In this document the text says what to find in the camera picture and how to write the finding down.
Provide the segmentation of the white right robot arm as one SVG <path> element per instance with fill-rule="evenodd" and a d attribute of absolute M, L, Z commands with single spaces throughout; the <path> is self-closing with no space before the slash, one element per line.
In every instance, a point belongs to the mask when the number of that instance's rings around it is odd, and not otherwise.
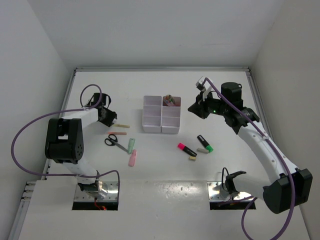
<path fill-rule="evenodd" d="M 212 92 L 216 88 L 205 84 L 207 77 L 199 80 L 196 87 L 200 95 L 196 102 L 200 106 L 200 117 L 206 119 L 209 114 L 224 117 L 226 124 L 233 129 L 252 150 L 267 173 L 268 180 L 261 180 L 240 170 L 226 176 L 224 187 L 227 192 L 247 192 L 264 200 L 267 207 L 275 214 L 308 201 L 313 176 L 308 169 L 300 169 L 283 153 L 265 132 L 258 115 L 244 106 L 242 85 L 225 82 L 221 85 L 219 98 Z"/>

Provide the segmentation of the clear bottle of coloured pins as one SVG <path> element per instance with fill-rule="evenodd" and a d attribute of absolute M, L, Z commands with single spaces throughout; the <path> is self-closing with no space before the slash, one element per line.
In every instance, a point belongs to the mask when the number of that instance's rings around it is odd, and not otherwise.
<path fill-rule="evenodd" d="M 175 107 L 176 106 L 174 97 L 170 94 L 167 94 L 163 97 L 163 102 L 168 107 Z"/>

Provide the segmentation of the orange highlighter pen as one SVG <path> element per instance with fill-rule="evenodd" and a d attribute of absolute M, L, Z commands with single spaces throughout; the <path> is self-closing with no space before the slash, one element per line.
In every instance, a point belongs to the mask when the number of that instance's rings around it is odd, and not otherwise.
<path fill-rule="evenodd" d="M 119 131 L 110 131 L 107 133 L 108 135 L 120 135 L 120 136 L 126 136 L 127 132 L 119 132 Z"/>

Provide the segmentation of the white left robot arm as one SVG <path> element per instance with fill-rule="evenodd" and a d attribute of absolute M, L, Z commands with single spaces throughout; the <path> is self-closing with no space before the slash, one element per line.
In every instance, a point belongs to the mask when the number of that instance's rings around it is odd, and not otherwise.
<path fill-rule="evenodd" d="M 45 156 L 68 169 L 80 190 L 96 198 L 106 194 L 107 188 L 84 157 L 83 130 L 94 123 L 111 127 L 117 113 L 109 109 L 110 103 L 109 95 L 96 92 L 82 108 L 70 110 L 70 115 L 51 118 L 47 127 Z"/>

